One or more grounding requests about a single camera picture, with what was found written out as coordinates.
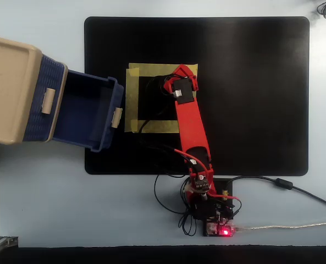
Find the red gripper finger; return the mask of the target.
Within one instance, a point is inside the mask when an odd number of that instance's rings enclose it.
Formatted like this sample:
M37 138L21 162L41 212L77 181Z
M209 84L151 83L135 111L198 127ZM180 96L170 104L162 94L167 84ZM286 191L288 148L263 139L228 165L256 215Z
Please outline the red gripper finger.
M193 90L198 90L197 75L185 64L179 65L173 72L173 80L190 79Z
M168 76L164 79L163 87L168 93L173 93L173 82L177 79L175 76Z

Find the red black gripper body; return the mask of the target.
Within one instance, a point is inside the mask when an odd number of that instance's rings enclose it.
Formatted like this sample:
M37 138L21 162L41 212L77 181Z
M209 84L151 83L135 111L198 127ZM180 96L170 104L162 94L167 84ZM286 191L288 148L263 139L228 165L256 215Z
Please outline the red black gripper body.
M195 87L191 78L173 79L171 86L177 105L191 103L195 100Z

